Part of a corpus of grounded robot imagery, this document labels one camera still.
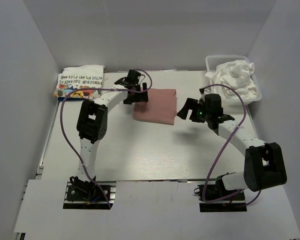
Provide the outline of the pink t shirt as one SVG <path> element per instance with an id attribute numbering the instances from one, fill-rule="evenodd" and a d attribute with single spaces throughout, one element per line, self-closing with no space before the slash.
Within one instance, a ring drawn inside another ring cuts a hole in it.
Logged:
<path id="1" fill-rule="evenodd" d="M 152 88 L 148 102 L 137 102 L 132 117 L 136 121 L 173 126 L 177 115 L 176 89 Z"/>

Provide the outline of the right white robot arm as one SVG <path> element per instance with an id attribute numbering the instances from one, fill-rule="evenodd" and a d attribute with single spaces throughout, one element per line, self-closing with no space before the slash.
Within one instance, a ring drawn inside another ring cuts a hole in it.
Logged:
<path id="1" fill-rule="evenodd" d="M 231 115 L 224 113 L 218 94 L 207 94 L 200 100 L 188 98 L 177 116 L 195 123 L 207 123 L 209 129 L 244 156 L 242 172 L 217 178 L 215 192 L 219 198 L 226 200 L 235 190 L 257 192 L 286 184 L 288 177 L 281 147 L 275 142 L 266 143 L 241 128 Z"/>

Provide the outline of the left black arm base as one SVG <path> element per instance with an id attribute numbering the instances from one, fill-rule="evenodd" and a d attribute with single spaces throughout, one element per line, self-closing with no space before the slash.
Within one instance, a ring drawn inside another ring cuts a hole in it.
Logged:
<path id="1" fill-rule="evenodd" d="M 67 182 L 63 209 L 65 210 L 110 210 L 116 196 L 116 184 L 106 182 L 100 185 L 70 177 Z"/>

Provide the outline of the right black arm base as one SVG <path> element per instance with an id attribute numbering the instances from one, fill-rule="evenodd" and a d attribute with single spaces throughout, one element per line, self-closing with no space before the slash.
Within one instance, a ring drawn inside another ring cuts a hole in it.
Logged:
<path id="1" fill-rule="evenodd" d="M 246 198 L 243 192 L 217 201 L 217 199 L 233 194 L 236 191 L 237 190 L 226 190 L 222 182 L 222 176 L 218 176 L 214 181 L 209 182 L 206 187 L 205 200 L 212 201 L 211 203 L 205 202 L 203 199 L 204 184 L 199 184 L 193 190 L 193 193 L 198 196 L 199 210 L 201 213 L 246 212 Z"/>

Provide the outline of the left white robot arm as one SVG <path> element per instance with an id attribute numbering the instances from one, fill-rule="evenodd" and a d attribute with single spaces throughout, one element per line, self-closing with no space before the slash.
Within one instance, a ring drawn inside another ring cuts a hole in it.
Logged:
<path id="1" fill-rule="evenodd" d="M 108 127 L 108 113 L 118 104 L 147 103 L 147 84 L 140 84 L 142 74 L 129 70 L 126 77 L 117 80 L 113 90 L 107 91 L 95 100 L 85 100 L 80 109 L 76 129 L 80 138 L 80 159 L 74 182 L 83 182 L 78 193 L 89 200 L 95 196 L 96 187 L 90 184 L 96 179 L 95 163 L 100 141 Z"/>

